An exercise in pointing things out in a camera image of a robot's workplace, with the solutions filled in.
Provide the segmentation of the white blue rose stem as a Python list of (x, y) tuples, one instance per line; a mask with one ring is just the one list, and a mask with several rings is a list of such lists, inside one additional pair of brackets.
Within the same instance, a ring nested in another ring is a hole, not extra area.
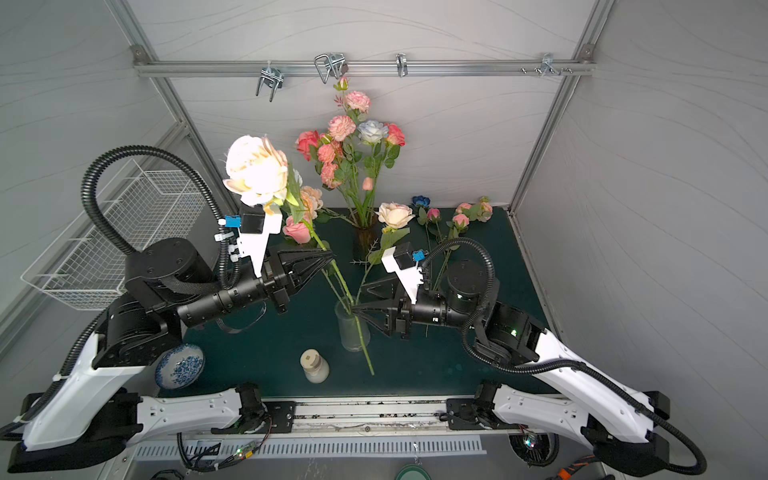
[(387, 128), (385, 123), (376, 120), (367, 120), (358, 126), (359, 136), (361, 141), (371, 147), (371, 154), (367, 160), (364, 161), (364, 167), (366, 171), (366, 177), (371, 177), (373, 174), (373, 147), (383, 137), (387, 135)]

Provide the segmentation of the blue white patterned plate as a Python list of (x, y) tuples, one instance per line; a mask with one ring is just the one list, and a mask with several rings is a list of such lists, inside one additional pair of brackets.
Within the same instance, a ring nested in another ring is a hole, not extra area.
[(182, 344), (167, 352), (155, 369), (154, 380), (160, 389), (177, 390), (193, 384), (203, 372), (205, 355), (194, 344)]

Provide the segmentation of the tall pink peony stem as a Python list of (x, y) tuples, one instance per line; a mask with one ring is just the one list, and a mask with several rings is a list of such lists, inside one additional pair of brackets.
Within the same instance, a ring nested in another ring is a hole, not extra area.
[(371, 100), (363, 92), (353, 90), (349, 79), (342, 76), (333, 84), (334, 101), (339, 111), (327, 125), (323, 135), (325, 145), (330, 145), (334, 153), (331, 163), (336, 166), (333, 179), (324, 184), (337, 190), (350, 209), (351, 222), (358, 227), (368, 226), (370, 213), (365, 206), (366, 193), (362, 189), (362, 149), (359, 146), (358, 126), (366, 120)]

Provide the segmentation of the cream capped bottle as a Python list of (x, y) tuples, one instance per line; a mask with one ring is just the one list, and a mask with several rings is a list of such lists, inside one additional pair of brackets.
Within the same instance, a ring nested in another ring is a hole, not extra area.
[(315, 349), (307, 349), (302, 353), (300, 365), (310, 383), (323, 383), (330, 375), (330, 365)]

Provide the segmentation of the large pink rose stem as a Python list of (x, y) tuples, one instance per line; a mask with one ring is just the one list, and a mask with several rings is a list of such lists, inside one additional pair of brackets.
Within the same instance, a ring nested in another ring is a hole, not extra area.
[(296, 150), (307, 161), (316, 161), (321, 146), (320, 134), (317, 130), (305, 131), (296, 140)]

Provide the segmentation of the pink bud stem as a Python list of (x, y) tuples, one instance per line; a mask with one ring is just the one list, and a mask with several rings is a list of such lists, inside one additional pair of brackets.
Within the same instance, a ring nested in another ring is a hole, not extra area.
[(363, 200), (358, 210), (362, 226), (369, 226), (371, 223), (371, 208), (375, 198), (375, 181), (371, 177), (366, 177), (362, 182)]

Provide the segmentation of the aluminium crossbar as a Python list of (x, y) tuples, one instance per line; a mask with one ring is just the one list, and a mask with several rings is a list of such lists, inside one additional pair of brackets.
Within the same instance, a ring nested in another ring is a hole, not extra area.
[[(501, 77), (525, 76), (521, 67), (539, 64), (533, 60), (414, 60), (407, 58), (406, 77)], [(314, 60), (305, 61), (156, 61), (135, 64), (139, 76), (145, 78), (256, 78), (270, 64), (286, 78), (318, 78)], [(573, 70), (569, 76), (588, 76), (596, 70), (594, 62), (555, 59), (557, 66)], [(349, 77), (399, 78), (395, 57), (385, 60), (347, 60)]]

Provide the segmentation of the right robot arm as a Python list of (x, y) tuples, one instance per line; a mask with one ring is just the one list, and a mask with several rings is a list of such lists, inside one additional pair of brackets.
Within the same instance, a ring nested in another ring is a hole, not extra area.
[[(453, 277), (451, 293), (430, 288), (427, 267), (458, 246), (473, 249), (481, 262)], [(536, 318), (499, 301), (495, 266), (478, 241), (450, 239), (429, 253), (403, 243), (383, 250), (381, 263), (387, 277), (362, 287), (373, 301), (347, 304), (356, 321), (386, 336), (407, 336), (414, 324), (454, 328), (474, 360), (507, 375), (537, 378), (564, 396), (556, 400), (485, 381), (470, 406), (475, 425), (520, 431), (534, 427), (565, 436), (590, 447), (603, 464), (634, 477), (706, 472), (703, 451), (670, 423), (666, 395), (615, 381)]]

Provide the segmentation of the metal u-bolt clamp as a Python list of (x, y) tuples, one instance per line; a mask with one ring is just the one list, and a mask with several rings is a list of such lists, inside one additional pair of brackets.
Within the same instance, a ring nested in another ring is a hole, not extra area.
[(268, 64), (260, 71), (255, 95), (259, 96), (262, 92), (268, 92), (269, 101), (272, 102), (276, 92), (283, 87), (283, 83), (283, 73), (279, 69)]

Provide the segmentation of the clear ribbed glass vase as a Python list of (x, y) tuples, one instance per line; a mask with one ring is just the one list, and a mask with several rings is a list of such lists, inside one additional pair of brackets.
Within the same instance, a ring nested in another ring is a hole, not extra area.
[(364, 320), (347, 311), (347, 303), (338, 301), (334, 307), (342, 346), (349, 352), (361, 352), (370, 342), (370, 331)]

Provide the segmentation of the pink ribbed glass vase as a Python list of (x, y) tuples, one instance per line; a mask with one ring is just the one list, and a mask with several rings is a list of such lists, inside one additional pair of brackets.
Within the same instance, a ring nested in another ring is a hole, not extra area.
[(372, 212), (364, 225), (355, 228), (355, 240), (353, 241), (353, 259), (364, 261), (368, 254), (376, 249), (375, 244), (379, 239), (380, 223), (377, 214)]

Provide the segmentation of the pink carnation spray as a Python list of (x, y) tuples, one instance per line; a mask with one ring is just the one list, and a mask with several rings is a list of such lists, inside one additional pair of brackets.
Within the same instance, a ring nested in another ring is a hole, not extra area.
[(317, 148), (317, 159), (320, 162), (320, 179), (323, 187), (327, 190), (336, 190), (342, 195), (350, 211), (350, 221), (361, 227), (354, 163), (346, 158), (342, 144), (328, 133), (322, 135)]

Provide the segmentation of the white vented strip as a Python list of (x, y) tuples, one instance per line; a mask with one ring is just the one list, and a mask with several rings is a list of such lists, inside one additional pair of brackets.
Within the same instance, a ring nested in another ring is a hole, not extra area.
[[(235, 440), (183, 440), (186, 454), (193, 455), (218, 446), (218, 456), (204, 460), (224, 459), (247, 442)], [(271, 437), (255, 458), (429, 458), (486, 455), (479, 435), (393, 436), (393, 437)], [(181, 460), (176, 441), (152, 441), (140, 444), (134, 461)]]

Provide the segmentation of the medium pink rose stem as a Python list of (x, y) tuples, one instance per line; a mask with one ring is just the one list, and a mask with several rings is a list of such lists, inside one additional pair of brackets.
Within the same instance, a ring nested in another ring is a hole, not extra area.
[[(296, 222), (292, 216), (289, 216), (283, 226), (283, 234), (300, 245), (314, 243), (323, 251), (330, 250), (329, 244), (320, 238), (309, 220)], [(343, 310), (351, 314), (351, 292), (335, 260), (332, 260), (330, 266), (325, 269), (324, 275)]]

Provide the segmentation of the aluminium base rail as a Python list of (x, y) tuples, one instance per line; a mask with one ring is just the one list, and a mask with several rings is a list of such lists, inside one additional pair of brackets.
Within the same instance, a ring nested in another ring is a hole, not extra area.
[(185, 398), (145, 397), (137, 407), (146, 439), (178, 432), (377, 435), (462, 430), (545, 432), (578, 439), (589, 417), (573, 401), (506, 386), (474, 397), (305, 398), (257, 400), (252, 406), (230, 389)]

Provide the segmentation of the tall peach peony stem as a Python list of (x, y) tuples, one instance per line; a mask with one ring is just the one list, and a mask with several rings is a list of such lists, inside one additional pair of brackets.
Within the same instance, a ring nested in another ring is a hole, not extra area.
[(305, 207), (304, 217), (307, 221), (315, 223), (327, 223), (330, 220), (342, 220), (352, 226), (358, 224), (349, 215), (342, 215), (324, 206), (322, 192), (310, 186), (300, 188), (300, 198)]

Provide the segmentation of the green round lid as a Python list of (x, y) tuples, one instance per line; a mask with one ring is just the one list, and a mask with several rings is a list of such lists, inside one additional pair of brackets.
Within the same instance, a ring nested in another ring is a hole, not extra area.
[(395, 480), (431, 480), (429, 473), (420, 465), (404, 466), (395, 476)]

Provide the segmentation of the large cream rose stem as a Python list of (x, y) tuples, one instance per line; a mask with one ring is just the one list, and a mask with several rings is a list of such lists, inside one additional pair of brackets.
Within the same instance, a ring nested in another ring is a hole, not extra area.
[(283, 221), (278, 234), (286, 236), (283, 226), (289, 216), (296, 222), (306, 220), (300, 198), (300, 188), (305, 186), (301, 175), (268, 138), (244, 135), (236, 139), (227, 151), (225, 170), (223, 185), (239, 197), (241, 205), (273, 204), (280, 208)]

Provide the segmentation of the small pink rose bunch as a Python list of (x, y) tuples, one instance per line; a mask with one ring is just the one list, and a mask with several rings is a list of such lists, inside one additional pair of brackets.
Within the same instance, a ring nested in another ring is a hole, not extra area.
[(486, 223), (493, 215), (493, 207), (487, 197), (481, 197), (476, 203), (460, 203), (446, 220), (442, 218), (441, 210), (432, 204), (428, 210), (414, 210), (418, 224), (425, 231), (429, 248), (460, 237), (469, 230), (471, 223)]

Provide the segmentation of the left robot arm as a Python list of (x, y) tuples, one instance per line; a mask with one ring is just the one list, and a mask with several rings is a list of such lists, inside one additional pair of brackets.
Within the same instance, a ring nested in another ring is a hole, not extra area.
[(172, 399), (143, 396), (126, 385), (181, 346), (184, 328), (201, 327), (259, 302), (284, 312), (290, 298), (332, 262), (332, 253), (322, 248), (269, 249), (274, 225), (261, 206), (244, 209), (238, 219), (219, 218), (215, 267), (184, 238), (136, 249), (106, 218), (96, 196), (107, 168), (133, 156), (174, 165), (210, 210), (219, 212), (202, 177), (166, 150), (123, 146), (88, 167), (80, 193), (84, 211), (123, 253), (126, 291), (77, 337), (48, 389), (26, 396), (16, 419), (2, 427), (2, 439), (14, 445), (8, 464), (12, 474), (92, 467), (157, 436), (194, 430), (247, 434), (272, 424), (272, 414), (252, 383)]

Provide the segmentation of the dark blue small flower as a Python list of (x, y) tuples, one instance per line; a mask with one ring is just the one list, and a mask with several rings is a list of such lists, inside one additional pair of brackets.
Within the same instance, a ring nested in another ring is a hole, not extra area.
[(411, 204), (415, 209), (423, 208), (428, 210), (431, 205), (431, 199), (423, 195), (417, 195), (411, 198)]

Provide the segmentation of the small cream rose stem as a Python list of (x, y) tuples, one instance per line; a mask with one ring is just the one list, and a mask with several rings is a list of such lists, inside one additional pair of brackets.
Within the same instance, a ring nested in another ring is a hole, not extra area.
[[(364, 267), (361, 285), (368, 280), (373, 268), (381, 264), (384, 251), (394, 247), (410, 233), (409, 223), (415, 218), (415, 214), (412, 208), (407, 205), (385, 202), (378, 207), (376, 217), (382, 229), (374, 237), (372, 244), (365, 251), (363, 259), (360, 260)], [(359, 301), (362, 296), (361, 285), (355, 294), (356, 301)]]

